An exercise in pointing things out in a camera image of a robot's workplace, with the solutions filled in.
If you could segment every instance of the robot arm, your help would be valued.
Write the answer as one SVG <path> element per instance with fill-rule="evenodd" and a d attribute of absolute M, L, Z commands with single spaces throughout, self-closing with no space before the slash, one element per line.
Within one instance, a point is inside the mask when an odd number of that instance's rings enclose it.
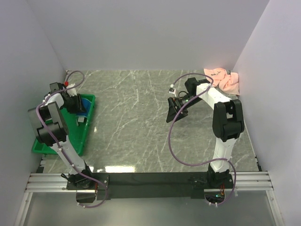
<path fill-rule="evenodd" d="M 51 93 L 66 88 L 61 83 L 50 84 Z M 41 144 L 45 144 L 53 149 L 65 165 L 68 167 L 69 176 L 66 178 L 70 183 L 73 183 L 78 189 L 88 189 L 93 186 L 93 182 L 81 176 L 68 162 L 68 158 L 76 168 L 83 174 L 91 176 L 90 168 L 81 159 L 72 146 L 68 134 L 69 130 L 60 109 L 66 108 L 69 113 L 85 112 L 85 108 L 81 102 L 80 94 L 76 94 L 75 89 L 70 89 L 71 92 L 63 91 L 51 96 L 48 101 L 39 109 L 43 121 L 47 124 L 51 132 L 58 139 L 60 146 L 64 149 L 64 154 L 61 152 L 55 140 L 51 137 L 48 131 L 41 124 L 36 108 L 28 110 L 30 121 L 37 140 Z"/>
<path fill-rule="evenodd" d="M 206 83 L 198 85 L 196 95 L 202 93 L 207 87 Z M 199 98 L 214 110 L 213 132 L 216 136 L 216 143 L 213 158 L 230 159 L 233 146 L 245 129 L 241 102 L 231 100 L 215 88 L 210 88 Z M 225 161 L 214 161 L 210 166 L 214 172 L 229 170 L 229 164 Z"/>
<path fill-rule="evenodd" d="M 196 80 L 196 78 L 187 79 L 185 82 L 187 95 L 176 98 L 170 97 L 168 99 L 169 111 L 166 122 L 172 121 L 186 102 L 205 91 L 208 86 L 210 86 L 210 84 L 207 80 Z M 245 128 L 241 102 L 238 99 L 231 100 L 215 88 L 210 88 L 208 92 L 187 105 L 177 120 L 186 117 L 188 115 L 187 108 L 199 102 L 201 99 L 208 103 L 214 110 L 212 128 L 216 136 L 216 143 L 213 158 L 229 159 L 237 138 L 239 138 L 240 133 L 242 133 Z M 212 175 L 212 177 L 222 178 L 228 173 L 229 165 L 226 161 L 214 161 L 209 165 L 208 174 Z"/>

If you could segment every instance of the pink cloth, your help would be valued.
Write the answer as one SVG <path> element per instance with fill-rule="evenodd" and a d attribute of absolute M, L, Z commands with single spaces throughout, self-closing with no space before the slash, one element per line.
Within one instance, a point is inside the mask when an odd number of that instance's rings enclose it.
<path fill-rule="evenodd" d="M 239 83 L 238 74 L 231 72 L 227 74 L 227 71 L 223 68 L 215 68 L 213 70 L 204 69 L 205 75 L 213 78 L 213 86 L 219 85 L 219 88 L 224 93 L 239 95 Z"/>

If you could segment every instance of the gray marble table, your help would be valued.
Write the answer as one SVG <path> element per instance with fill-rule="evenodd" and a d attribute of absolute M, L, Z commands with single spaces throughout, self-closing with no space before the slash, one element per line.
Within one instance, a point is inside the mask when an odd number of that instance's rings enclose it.
<path fill-rule="evenodd" d="M 94 117 L 83 159 L 93 172 L 207 171 L 208 166 L 188 167 L 171 156 L 166 123 L 168 89 L 183 73 L 202 71 L 84 71 L 78 88 L 96 96 Z M 74 75 L 70 82 L 78 82 Z M 176 87 L 186 90 L 182 78 Z M 189 163 L 212 159 L 215 136 L 213 111 L 204 101 L 189 108 L 189 115 L 172 131 L 171 145 L 178 158 Z M 247 131 L 236 142 L 232 162 L 238 171 L 257 171 Z M 63 173 L 66 167 L 56 155 L 48 155 L 44 173 Z"/>

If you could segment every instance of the black mount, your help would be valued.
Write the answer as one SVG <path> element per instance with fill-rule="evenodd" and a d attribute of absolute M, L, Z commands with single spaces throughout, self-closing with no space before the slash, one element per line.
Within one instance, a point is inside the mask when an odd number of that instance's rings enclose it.
<path fill-rule="evenodd" d="M 92 177 L 92 172 L 90 168 L 85 163 L 85 169 L 81 171 L 82 174 L 85 174 L 86 176 Z M 95 184 L 90 179 L 87 179 L 86 177 L 78 174 L 68 174 L 68 177 L 65 174 L 61 174 L 61 177 L 65 178 L 68 181 L 68 185 L 73 187 L 76 190 L 87 190 L 93 188 L 93 185 Z"/>
<path fill-rule="evenodd" d="M 232 179 L 232 175 L 229 174 L 229 170 L 226 170 L 225 172 L 215 172 L 211 165 L 208 166 L 207 171 L 207 182 L 212 187 L 217 187 L 222 185 L 223 183 L 229 181 Z"/>
<path fill-rule="evenodd" d="M 56 102 L 52 102 L 47 106 L 40 107 L 39 113 L 43 121 L 50 128 L 51 132 L 55 135 L 58 141 L 66 141 L 66 136 L 69 134 L 69 130 L 64 117 Z M 55 140 L 50 136 L 48 131 L 42 126 L 37 114 L 36 109 L 32 108 L 28 110 L 28 115 L 34 135 L 41 144 L 52 146 Z"/>
<path fill-rule="evenodd" d="M 214 104 L 212 129 L 214 135 L 222 139 L 223 142 L 228 139 L 239 138 L 240 133 L 245 130 L 240 100 Z"/>

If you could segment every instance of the white wall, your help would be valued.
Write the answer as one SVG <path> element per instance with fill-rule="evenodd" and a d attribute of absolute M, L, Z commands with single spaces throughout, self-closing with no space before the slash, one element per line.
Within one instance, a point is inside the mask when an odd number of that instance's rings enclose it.
<path fill-rule="evenodd" d="M 232 69 L 269 0 L 28 0 L 66 69 Z"/>
<path fill-rule="evenodd" d="M 271 0 L 234 70 L 260 164 L 286 225 L 300 225 L 301 1 Z"/>
<path fill-rule="evenodd" d="M 13 225 L 40 155 L 27 110 L 40 103 L 63 67 L 25 0 L 0 1 L 0 219 Z"/>

